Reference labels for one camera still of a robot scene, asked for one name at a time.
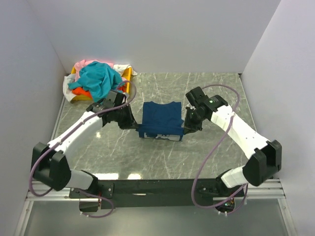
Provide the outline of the dark blue t-shirt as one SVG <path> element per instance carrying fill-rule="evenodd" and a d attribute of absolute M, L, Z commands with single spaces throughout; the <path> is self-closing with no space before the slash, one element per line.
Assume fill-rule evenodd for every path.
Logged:
<path fill-rule="evenodd" d="M 142 123 L 136 130 L 143 139 L 158 139 L 180 142 L 184 136 L 182 127 L 182 104 L 170 102 L 158 104 L 153 101 L 143 104 Z"/>

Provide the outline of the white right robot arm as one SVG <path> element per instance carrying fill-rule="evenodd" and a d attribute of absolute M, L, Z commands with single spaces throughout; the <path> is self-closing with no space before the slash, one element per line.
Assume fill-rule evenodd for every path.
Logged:
<path fill-rule="evenodd" d="M 208 97 L 201 87 L 190 90 L 186 97 L 187 107 L 184 133 L 202 130 L 202 123 L 208 120 L 221 128 L 244 152 L 247 163 L 227 170 L 216 179 L 216 191 L 227 196 L 236 186 L 251 184 L 260 186 L 279 172 L 282 167 L 282 145 L 269 141 L 246 124 L 221 96 Z"/>

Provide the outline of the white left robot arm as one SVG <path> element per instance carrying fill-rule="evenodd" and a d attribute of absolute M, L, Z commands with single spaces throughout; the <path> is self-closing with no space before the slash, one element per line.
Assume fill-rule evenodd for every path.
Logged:
<path fill-rule="evenodd" d="M 116 122 L 121 130 L 137 129 L 129 102 L 125 94 L 111 90 L 104 99 L 92 103 L 64 133 L 47 144 L 36 144 L 29 180 L 40 181 L 51 190 L 68 187 L 81 190 L 88 198 L 97 195 L 100 191 L 98 178 L 87 171 L 71 169 L 67 159 L 86 138 L 111 122 Z"/>

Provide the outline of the yellow plastic bin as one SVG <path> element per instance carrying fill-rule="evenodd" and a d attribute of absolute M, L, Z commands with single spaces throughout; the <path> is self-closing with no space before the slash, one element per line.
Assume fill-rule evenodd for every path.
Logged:
<path fill-rule="evenodd" d="M 132 68 L 127 68 L 124 70 L 123 74 L 122 74 L 122 78 L 125 79 L 125 80 L 128 80 L 128 81 L 131 81 L 133 77 L 133 74 L 132 74 Z M 121 86 L 119 88 L 120 91 L 122 92 L 127 92 L 129 93 L 130 92 L 130 85 L 129 83 L 126 83 L 124 84 L 123 86 Z M 72 99 L 72 101 L 87 101 L 87 100 L 92 100 L 92 98 L 89 98 L 89 97 L 86 97 L 86 96 L 82 96 L 82 95 L 75 95 L 75 97 Z"/>

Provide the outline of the teal t-shirt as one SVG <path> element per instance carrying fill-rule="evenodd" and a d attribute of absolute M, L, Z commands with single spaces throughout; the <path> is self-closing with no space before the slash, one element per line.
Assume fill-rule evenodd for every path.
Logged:
<path fill-rule="evenodd" d="M 77 72 L 78 78 L 68 83 L 68 88 L 70 90 L 82 88 L 88 91 L 93 101 L 105 98 L 110 90 L 116 89 L 123 82 L 120 74 L 109 64 L 98 61 L 92 61 Z"/>

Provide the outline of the orange t-shirt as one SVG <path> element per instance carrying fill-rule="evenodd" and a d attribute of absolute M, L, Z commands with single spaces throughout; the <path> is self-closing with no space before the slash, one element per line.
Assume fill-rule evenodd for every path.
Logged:
<path fill-rule="evenodd" d="M 88 90 L 84 90 L 82 87 L 77 87 L 72 90 L 72 93 L 75 95 L 82 95 L 89 98 L 92 98 L 91 93 Z"/>

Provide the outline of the white t-shirt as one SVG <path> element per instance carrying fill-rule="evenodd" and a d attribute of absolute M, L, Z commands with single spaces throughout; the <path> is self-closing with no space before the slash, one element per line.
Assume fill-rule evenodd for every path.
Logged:
<path fill-rule="evenodd" d="M 122 74 L 124 72 L 125 69 L 127 68 L 132 68 L 132 66 L 130 64 L 114 64 L 114 67 L 113 69 L 115 71 L 117 71 L 120 76 L 122 77 Z M 133 74 L 133 77 L 137 76 L 138 73 L 132 68 L 132 74 Z M 72 99 L 75 97 L 75 95 L 72 93 L 72 90 L 70 90 L 68 88 L 68 83 L 72 83 L 75 81 L 75 74 L 69 74 L 67 76 L 64 77 L 64 80 L 63 80 L 63 94 L 66 98 L 67 101 L 72 101 Z"/>

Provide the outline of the pink t-shirt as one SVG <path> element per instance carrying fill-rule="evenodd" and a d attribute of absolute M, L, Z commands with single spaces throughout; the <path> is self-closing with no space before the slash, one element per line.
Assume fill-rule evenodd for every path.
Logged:
<path fill-rule="evenodd" d="M 114 64 L 111 62 L 108 62 L 108 61 L 102 61 L 102 60 L 96 60 L 96 59 L 94 59 L 94 60 L 85 60 L 85 59 L 81 60 L 81 61 L 75 63 L 72 70 L 71 70 L 71 74 L 75 74 L 75 81 L 77 81 L 80 78 L 80 75 L 79 75 L 80 70 L 83 67 L 87 66 L 88 64 L 91 64 L 94 61 L 108 64 L 111 68 L 114 67 Z"/>

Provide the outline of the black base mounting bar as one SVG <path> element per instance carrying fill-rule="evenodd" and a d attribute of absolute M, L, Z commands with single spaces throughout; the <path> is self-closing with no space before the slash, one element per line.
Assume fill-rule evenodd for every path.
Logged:
<path fill-rule="evenodd" d="M 126 179 L 99 180 L 94 195 L 99 200 L 94 203 L 91 197 L 77 188 L 69 193 L 71 199 L 79 199 L 83 212 L 111 207 L 202 207 L 219 205 L 223 208 L 228 197 L 242 197 L 241 185 L 227 188 L 218 178 L 193 179 Z"/>

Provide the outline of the aluminium frame rail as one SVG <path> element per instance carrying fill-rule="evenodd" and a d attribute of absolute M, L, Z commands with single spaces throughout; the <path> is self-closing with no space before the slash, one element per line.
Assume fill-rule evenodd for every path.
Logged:
<path fill-rule="evenodd" d="M 173 179 L 195 177 L 202 160 L 220 139 L 211 122 L 181 142 L 141 139 L 134 130 L 111 123 L 74 152 L 70 166 L 100 179 Z M 194 206 L 126 207 L 102 219 L 79 213 L 69 190 L 42 198 L 27 195 L 17 236 L 291 236 L 292 219 L 279 179 L 250 186 L 246 203 L 230 215 Z"/>

